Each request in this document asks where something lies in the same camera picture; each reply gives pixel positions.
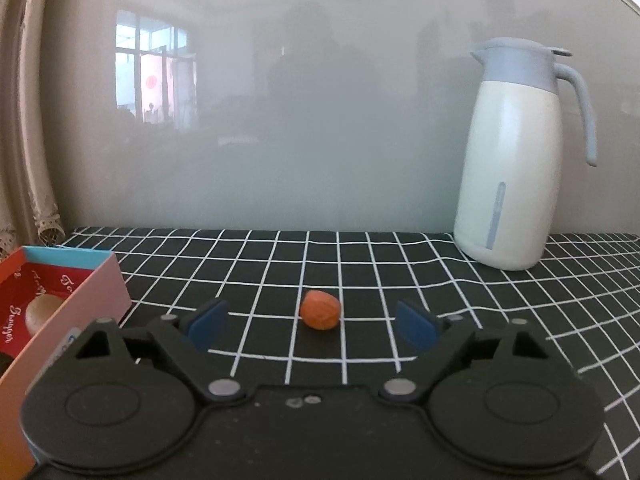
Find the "metal screw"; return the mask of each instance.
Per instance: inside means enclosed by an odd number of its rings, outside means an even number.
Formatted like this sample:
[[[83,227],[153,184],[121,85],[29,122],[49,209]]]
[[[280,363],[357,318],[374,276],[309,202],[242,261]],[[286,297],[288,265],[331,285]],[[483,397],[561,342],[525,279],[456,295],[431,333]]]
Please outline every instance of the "metal screw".
[[[391,379],[385,383],[385,391],[393,396],[410,395],[417,390],[418,386],[409,379]]]
[[[300,397],[293,397],[292,399],[287,399],[285,402],[287,406],[296,410],[297,408],[302,408],[304,401],[300,399]]]
[[[233,379],[218,379],[209,384],[209,391],[218,397],[234,396],[240,389],[240,383]]]
[[[307,404],[320,404],[322,402],[322,397],[317,395],[308,395],[305,397],[305,402]]]

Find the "white wall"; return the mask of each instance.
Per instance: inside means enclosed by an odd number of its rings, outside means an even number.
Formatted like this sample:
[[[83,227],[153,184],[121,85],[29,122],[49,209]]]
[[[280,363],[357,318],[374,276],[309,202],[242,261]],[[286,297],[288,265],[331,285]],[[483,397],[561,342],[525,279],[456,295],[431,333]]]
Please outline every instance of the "white wall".
[[[300,1],[48,0],[42,102],[66,222],[451,230],[481,78],[468,51],[521,36],[575,53],[598,116],[593,169],[561,83],[554,229],[640,232],[640,18],[621,0],[313,0],[341,54],[291,70],[278,60]],[[118,8],[196,38],[197,128],[152,132],[114,115]]]

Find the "small orange object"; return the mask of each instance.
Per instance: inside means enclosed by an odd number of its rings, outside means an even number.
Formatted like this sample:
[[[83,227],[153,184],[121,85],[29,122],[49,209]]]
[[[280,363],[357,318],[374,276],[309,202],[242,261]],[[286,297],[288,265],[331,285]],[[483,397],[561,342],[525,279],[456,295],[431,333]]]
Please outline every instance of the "small orange object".
[[[330,330],[340,322],[340,301],[321,290],[310,290],[300,306],[300,317],[316,330]]]

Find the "black grid tablecloth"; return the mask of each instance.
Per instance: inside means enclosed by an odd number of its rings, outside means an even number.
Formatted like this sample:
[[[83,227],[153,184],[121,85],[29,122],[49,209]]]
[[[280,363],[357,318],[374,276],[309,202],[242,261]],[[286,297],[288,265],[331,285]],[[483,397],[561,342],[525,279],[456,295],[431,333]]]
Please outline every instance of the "black grid tablecloth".
[[[603,478],[640,475],[640,238],[552,235],[530,270],[469,260],[449,234],[265,232],[89,227],[66,246],[114,251],[133,300],[123,323],[230,302],[209,357],[265,383],[380,384],[415,356],[394,332],[396,303],[482,327],[522,318],[546,331],[606,407],[590,465]],[[339,329],[300,323],[310,288],[344,305]]]

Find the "pink box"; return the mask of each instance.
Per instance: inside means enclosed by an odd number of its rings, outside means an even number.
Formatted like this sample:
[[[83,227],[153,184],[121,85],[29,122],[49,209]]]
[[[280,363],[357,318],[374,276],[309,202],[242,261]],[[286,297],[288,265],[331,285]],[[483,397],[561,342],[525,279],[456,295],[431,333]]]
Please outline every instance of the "pink box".
[[[66,300],[30,337],[24,308],[44,292]],[[130,306],[118,261],[109,251],[22,247],[0,263],[0,351],[15,358],[0,378],[2,480],[19,480],[34,465],[19,423],[28,389],[89,323],[97,317],[121,320]]]

